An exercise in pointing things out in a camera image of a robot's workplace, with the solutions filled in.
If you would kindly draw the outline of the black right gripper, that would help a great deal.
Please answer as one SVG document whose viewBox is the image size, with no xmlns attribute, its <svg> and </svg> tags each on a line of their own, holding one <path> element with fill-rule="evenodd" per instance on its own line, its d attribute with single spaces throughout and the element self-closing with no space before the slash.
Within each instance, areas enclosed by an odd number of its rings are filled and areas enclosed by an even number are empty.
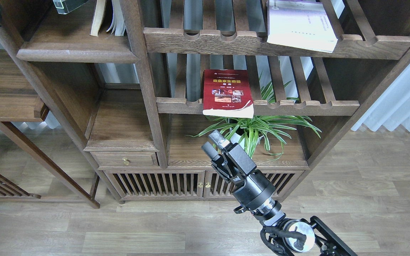
<svg viewBox="0 0 410 256">
<path fill-rule="evenodd" d="M 212 167 L 228 184 L 233 184 L 232 194 L 240 206 L 234 208 L 236 214 L 250 211 L 252 214 L 276 214 L 277 202 L 272 199 L 275 186 L 257 169 L 255 162 L 239 144 L 233 144 L 218 130 L 208 137 L 221 154 L 206 142 L 201 149 L 211 159 Z"/>
</svg>

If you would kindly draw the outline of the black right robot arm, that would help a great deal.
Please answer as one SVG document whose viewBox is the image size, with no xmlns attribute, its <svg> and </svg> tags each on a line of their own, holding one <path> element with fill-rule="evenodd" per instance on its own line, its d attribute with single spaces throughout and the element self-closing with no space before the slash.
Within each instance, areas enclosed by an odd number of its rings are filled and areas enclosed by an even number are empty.
<svg viewBox="0 0 410 256">
<path fill-rule="evenodd" d="M 233 184 L 233 196 L 240 203 L 236 214 L 246 211 L 260 222 L 263 243 L 278 256 L 305 253 L 318 246 L 322 256 L 355 256 L 318 217 L 296 220 L 286 217 L 282 206 L 272 198 L 275 186 L 257 169 L 255 162 L 239 144 L 233 144 L 215 130 L 202 149 L 210 157 L 219 176 Z"/>
</svg>

